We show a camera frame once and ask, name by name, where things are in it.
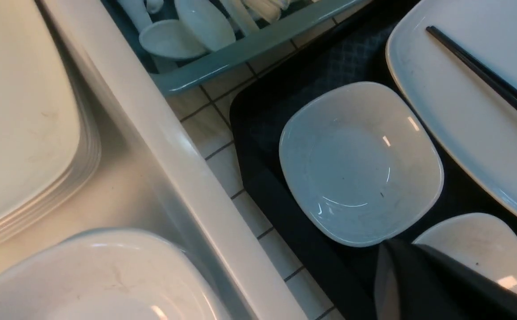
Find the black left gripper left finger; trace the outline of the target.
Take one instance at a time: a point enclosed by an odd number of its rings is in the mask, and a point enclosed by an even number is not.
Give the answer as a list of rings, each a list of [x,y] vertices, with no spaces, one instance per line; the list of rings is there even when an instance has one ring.
[[[374,280],[378,320],[461,320],[422,251],[400,240],[379,245]]]

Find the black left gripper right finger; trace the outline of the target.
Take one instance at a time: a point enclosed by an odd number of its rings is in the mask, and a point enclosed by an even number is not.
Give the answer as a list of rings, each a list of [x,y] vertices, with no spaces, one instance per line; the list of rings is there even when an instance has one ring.
[[[443,293],[470,320],[517,320],[517,293],[428,245],[416,245]]]

